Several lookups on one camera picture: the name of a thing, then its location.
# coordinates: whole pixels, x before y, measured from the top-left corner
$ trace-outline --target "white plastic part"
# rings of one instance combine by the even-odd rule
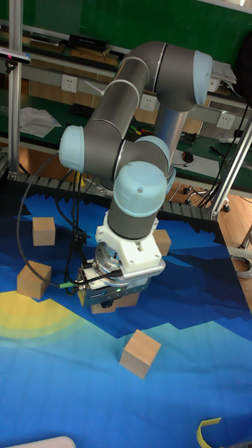
[[[78,78],[70,75],[62,75],[62,90],[77,93]]]
[[[231,113],[221,112],[216,127],[222,127],[222,129],[230,130],[234,121],[235,115],[232,115]]]
[[[111,230],[108,224],[108,212],[106,212],[103,225],[97,227],[95,239],[99,243],[106,243],[118,253],[118,257],[122,262],[123,272],[129,274],[160,264],[162,255],[153,237],[153,231],[157,225],[158,219],[155,219],[153,228],[146,238],[140,241],[131,241],[119,237]]]
[[[53,439],[42,440],[40,442],[25,443],[22,445],[15,445],[10,448],[76,448],[75,443],[69,437],[56,437]]]

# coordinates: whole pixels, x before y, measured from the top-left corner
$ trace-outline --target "wooden block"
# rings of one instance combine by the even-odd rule
[[[115,300],[117,308],[135,307],[140,296],[140,291],[138,293],[124,295],[118,300]]]
[[[42,265],[35,261],[29,261],[29,264],[42,277],[50,281],[52,274],[52,268],[50,266]],[[26,265],[17,276],[17,292],[19,294],[40,300],[47,287],[48,284],[45,281],[40,280]]]
[[[96,303],[95,305],[91,305],[92,314],[101,314],[101,313],[113,313],[116,310],[115,301],[109,308],[103,308],[100,303]]]
[[[109,308],[103,308],[100,303],[97,303],[96,305],[91,305],[91,312],[92,314],[113,313],[117,308],[135,307],[139,296],[140,291],[135,294],[125,295],[120,299],[114,300]]]
[[[32,218],[34,246],[55,245],[55,224],[53,218]]]
[[[122,352],[120,364],[144,379],[160,347],[159,342],[136,330]]]
[[[97,56],[97,55],[92,55],[91,53],[87,53],[84,51],[78,51],[78,50],[72,50],[71,55],[76,56],[76,57],[82,57],[83,59],[88,59],[90,61],[96,61],[96,62],[101,62],[103,64],[113,65],[115,67],[118,66],[118,61],[110,56]]]
[[[171,246],[171,239],[166,230],[155,230],[153,232],[154,240],[159,248],[162,257],[166,257]]]
[[[92,50],[91,48],[84,47],[76,47],[76,50],[81,51],[82,53],[90,53],[91,55],[96,56],[107,56],[110,53],[110,48],[106,48],[104,51]]]

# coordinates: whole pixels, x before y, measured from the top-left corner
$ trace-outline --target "white paper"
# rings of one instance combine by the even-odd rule
[[[193,161],[186,163],[183,160],[183,151],[176,149],[172,164],[175,168],[183,169],[184,171],[190,171],[193,173],[204,174],[216,178],[219,171],[219,163],[217,160],[209,160],[204,157],[193,154]]]
[[[236,76],[231,69],[230,64],[224,64],[223,62],[213,61],[213,69],[211,75],[214,78],[230,81],[232,84],[236,84]]]
[[[55,127],[61,125],[43,109],[25,107],[20,111],[20,131],[25,134],[36,135],[43,139]]]

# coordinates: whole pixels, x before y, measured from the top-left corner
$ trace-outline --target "white cloth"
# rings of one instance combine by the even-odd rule
[[[36,135],[42,139],[55,127],[61,127],[49,112],[32,107],[24,107],[20,111],[20,131]]]

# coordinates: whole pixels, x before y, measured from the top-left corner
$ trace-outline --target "wooden cube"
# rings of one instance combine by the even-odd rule
[[[171,246],[171,239],[166,230],[155,230],[153,232],[154,240],[159,248],[162,257],[166,257]]]
[[[136,330],[122,352],[120,364],[144,379],[160,347],[159,342]]]
[[[46,280],[50,281],[52,268],[47,265],[41,265],[35,261],[29,261],[29,264]],[[48,284],[40,280],[29,268],[24,266],[17,276],[17,292],[27,295],[33,299],[40,300]]]
[[[97,303],[96,305],[91,305],[91,312],[92,314],[113,313],[117,308],[135,307],[139,296],[140,291],[138,293],[125,295],[120,299],[114,300],[112,306],[109,308],[103,308],[100,303]]]
[[[55,245],[55,222],[53,218],[32,218],[34,246]]]

